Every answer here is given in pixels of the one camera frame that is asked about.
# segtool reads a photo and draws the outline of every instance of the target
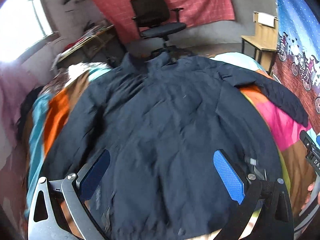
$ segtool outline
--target black office chair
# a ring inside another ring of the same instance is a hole
[[[187,49],[179,49],[176,46],[167,46],[166,42],[169,40],[168,35],[177,33],[184,30],[187,25],[179,21],[179,11],[183,8],[171,9],[176,13],[177,22],[161,23],[169,20],[170,10],[164,0],[130,0],[135,17],[132,20],[135,21],[138,33],[141,38],[162,38],[164,40],[163,48],[156,49],[151,52],[151,55],[159,54],[163,51],[178,52],[185,55],[193,55],[193,53]],[[140,31],[140,28],[148,27],[149,29]]]

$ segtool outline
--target red cloth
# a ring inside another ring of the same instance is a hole
[[[139,38],[132,17],[130,0],[93,0],[100,11],[111,21],[123,43]],[[231,0],[166,0],[170,9],[183,7],[180,21],[188,27],[222,20],[234,20],[235,14]],[[175,22],[175,13],[171,12],[169,21]]]

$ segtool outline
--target window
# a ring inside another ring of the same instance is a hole
[[[0,61],[17,59],[52,34],[40,0],[7,0],[0,19]]]

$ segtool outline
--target bed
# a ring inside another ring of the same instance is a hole
[[[212,60],[246,68],[270,78],[256,61],[240,53],[220,54]],[[70,66],[68,69],[61,70],[38,95],[33,109],[28,114],[22,136],[23,145],[29,156],[26,217],[28,217],[43,162],[50,148],[89,83],[101,75],[108,75],[110,70],[111,68],[103,63],[81,63]],[[305,161],[307,149],[300,141],[299,133],[306,130],[315,143],[316,134],[310,123],[304,127],[294,121],[288,114],[271,103],[257,86],[242,87],[240,91],[256,108],[269,127],[278,148],[282,178],[290,193],[292,211],[294,215],[297,215],[305,201],[308,186],[316,179],[313,168]],[[97,205],[96,200],[86,202],[88,209],[95,205]],[[70,214],[68,214],[65,203],[61,203],[61,207],[72,233],[81,237]],[[256,221],[256,217],[252,217],[252,224]],[[210,235],[201,236],[201,239],[213,239],[216,234],[217,232],[213,232]]]

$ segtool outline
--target jacket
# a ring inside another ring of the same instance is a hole
[[[239,87],[257,85],[296,122],[308,125],[299,99],[254,71],[204,57],[170,63],[127,54],[90,83],[42,167],[49,180],[77,172],[107,149],[100,210],[110,239],[186,239],[222,228],[237,207],[212,163],[224,149],[246,173],[281,177],[276,144]]]

